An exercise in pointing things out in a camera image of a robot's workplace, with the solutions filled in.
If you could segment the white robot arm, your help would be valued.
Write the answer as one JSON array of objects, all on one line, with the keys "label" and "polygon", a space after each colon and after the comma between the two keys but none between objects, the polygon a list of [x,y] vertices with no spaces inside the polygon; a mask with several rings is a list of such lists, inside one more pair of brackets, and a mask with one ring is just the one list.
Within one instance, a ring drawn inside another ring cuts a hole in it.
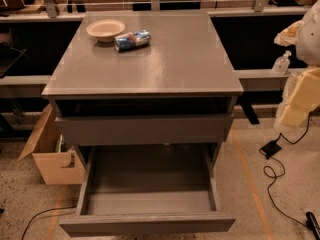
[{"label": "white robot arm", "polygon": [[301,20],[278,33],[274,43],[294,45],[296,57],[307,64],[302,73],[287,79],[276,112],[275,128],[288,130],[299,127],[320,106],[320,0]]}]

